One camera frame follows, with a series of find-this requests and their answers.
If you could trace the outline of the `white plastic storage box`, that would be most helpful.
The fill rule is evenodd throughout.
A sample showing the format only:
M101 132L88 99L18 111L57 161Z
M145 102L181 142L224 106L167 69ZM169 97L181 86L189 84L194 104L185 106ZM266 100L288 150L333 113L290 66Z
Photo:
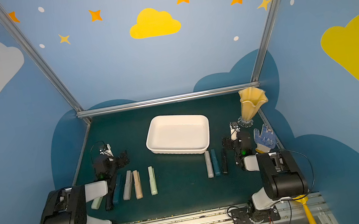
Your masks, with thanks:
M160 115L151 120L146 146L154 154L203 154L210 145L204 115Z

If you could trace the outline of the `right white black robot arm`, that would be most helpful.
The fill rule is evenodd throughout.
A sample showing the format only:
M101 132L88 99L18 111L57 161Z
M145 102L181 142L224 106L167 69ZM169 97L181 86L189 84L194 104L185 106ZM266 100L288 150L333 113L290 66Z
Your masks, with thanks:
M230 207L234 224L260 224L276 218L275 205L295 201L309 194L308 183L291 152L276 149L277 136L265 123L253 135L243 131L238 122L230 123L230 136L222 140L222 172L228 174L227 152L234 151L235 164L245 171L259 172L262 188L245 207Z

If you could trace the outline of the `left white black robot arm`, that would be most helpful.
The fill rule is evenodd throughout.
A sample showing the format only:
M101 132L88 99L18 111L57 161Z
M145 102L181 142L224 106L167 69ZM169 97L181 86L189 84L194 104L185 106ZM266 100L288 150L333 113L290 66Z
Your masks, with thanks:
M88 215L87 204L105 204L111 211L119 202L122 180L119 170L129 163L126 151L114 156L105 144L93 162L96 180L93 183L64 187L49 193L39 224L118 224Z

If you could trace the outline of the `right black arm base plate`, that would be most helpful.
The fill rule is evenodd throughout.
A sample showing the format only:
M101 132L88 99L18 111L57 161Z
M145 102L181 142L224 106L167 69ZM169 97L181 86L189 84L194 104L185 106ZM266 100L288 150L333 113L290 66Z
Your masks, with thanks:
M280 220L276 208L257 210L254 207L231 208L228 212L233 224L262 224Z

